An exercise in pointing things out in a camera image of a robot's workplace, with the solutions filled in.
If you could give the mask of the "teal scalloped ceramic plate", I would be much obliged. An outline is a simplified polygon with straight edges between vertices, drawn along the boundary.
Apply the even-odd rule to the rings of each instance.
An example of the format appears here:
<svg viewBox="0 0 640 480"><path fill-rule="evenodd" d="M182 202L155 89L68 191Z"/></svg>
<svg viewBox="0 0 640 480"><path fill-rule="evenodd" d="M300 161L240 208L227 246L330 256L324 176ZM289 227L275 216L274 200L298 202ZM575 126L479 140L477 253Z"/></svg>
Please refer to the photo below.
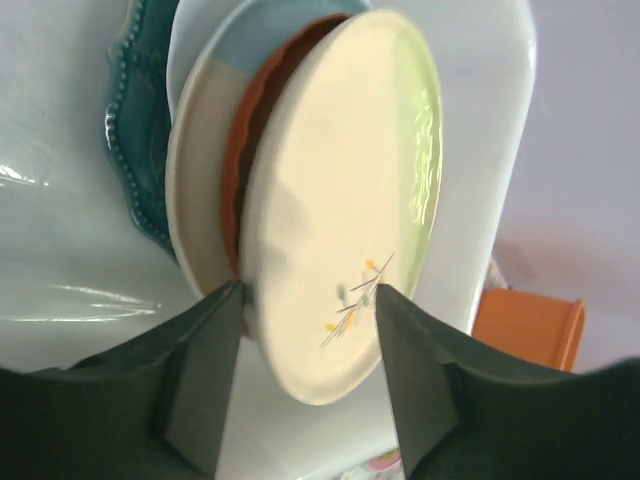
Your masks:
<svg viewBox="0 0 640 480"><path fill-rule="evenodd" d="M110 90L104 117L110 163L132 223L171 259L165 165L171 117L166 72L176 1L130 1L107 50Z"/></svg>

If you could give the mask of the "white fluted bowl plate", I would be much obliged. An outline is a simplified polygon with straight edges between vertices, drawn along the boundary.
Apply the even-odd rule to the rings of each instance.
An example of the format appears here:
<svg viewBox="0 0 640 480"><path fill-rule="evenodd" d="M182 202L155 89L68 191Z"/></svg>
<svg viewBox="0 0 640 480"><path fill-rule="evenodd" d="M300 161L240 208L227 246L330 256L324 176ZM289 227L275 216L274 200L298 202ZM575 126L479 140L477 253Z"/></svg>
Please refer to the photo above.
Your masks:
<svg viewBox="0 0 640 480"><path fill-rule="evenodd" d="M174 15L166 67L170 119L185 82L201 51L219 30L224 31L251 1L182 0Z"/></svg>

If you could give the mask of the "red brown rimmed plate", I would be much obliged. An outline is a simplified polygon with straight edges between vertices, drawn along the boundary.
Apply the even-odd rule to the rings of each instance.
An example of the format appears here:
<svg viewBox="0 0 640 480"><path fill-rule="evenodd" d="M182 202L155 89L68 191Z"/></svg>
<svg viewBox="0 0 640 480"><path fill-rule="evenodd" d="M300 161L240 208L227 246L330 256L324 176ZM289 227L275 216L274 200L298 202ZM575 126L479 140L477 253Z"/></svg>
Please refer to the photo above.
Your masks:
<svg viewBox="0 0 640 480"><path fill-rule="evenodd" d="M219 218L232 272L239 274L241 222L256 151L273 108L289 78L319 41L350 18L336 13L305 26L282 44L254 76L237 109L220 177Z"/></svg>

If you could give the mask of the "cream and green plate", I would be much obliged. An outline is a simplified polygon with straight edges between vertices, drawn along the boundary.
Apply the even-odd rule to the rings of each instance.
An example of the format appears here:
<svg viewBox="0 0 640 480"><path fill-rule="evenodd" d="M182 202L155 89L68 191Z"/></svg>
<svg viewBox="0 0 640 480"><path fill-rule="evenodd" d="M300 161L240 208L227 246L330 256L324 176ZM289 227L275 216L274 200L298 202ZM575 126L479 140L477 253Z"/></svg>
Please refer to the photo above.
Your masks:
<svg viewBox="0 0 640 480"><path fill-rule="evenodd" d="M296 400L333 403L379 363L375 296L416 289L442 127L431 52L393 10L342 22L285 84L249 177L240 265L250 332Z"/></svg>

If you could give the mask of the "cream and blue plate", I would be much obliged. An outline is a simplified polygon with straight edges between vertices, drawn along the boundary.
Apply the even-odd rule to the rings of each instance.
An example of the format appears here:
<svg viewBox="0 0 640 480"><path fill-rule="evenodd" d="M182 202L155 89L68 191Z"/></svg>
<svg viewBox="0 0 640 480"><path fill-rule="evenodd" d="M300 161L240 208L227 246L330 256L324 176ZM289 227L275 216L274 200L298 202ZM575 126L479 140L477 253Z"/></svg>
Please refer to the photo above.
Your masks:
<svg viewBox="0 0 640 480"><path fill-rule="evenodd" d="M251 1L201 51L171 119L165 168L170 240L198 297L233 279L219 220L220 174L242 98L271 54L313 21L367 1Z"/></svg>

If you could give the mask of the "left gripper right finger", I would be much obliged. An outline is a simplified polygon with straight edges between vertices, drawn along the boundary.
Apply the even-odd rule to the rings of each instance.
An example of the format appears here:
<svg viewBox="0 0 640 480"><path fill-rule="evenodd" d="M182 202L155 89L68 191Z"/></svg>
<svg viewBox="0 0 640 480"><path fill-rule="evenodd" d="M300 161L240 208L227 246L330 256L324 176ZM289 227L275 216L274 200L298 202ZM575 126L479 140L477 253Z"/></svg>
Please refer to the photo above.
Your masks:
<svg viewBox="0 0 640 480"><path fill-rule="evenodd" d="M639 362L586 373L498 351L389 285L376 322L409 479L635 479Z"/></svg>

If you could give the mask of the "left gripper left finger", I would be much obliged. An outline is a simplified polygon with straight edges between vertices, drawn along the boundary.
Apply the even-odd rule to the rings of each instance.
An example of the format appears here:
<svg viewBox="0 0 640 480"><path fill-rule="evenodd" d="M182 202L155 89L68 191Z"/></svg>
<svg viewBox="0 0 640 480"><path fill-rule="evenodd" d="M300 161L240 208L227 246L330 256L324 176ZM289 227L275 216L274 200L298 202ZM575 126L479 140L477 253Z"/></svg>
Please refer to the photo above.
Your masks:
<svg viewBox="0 0 640 480"><path fill-rule="evenodd" d="M211 479L243 333L229 282L68 369L1 372L5 479Z"/></svg>

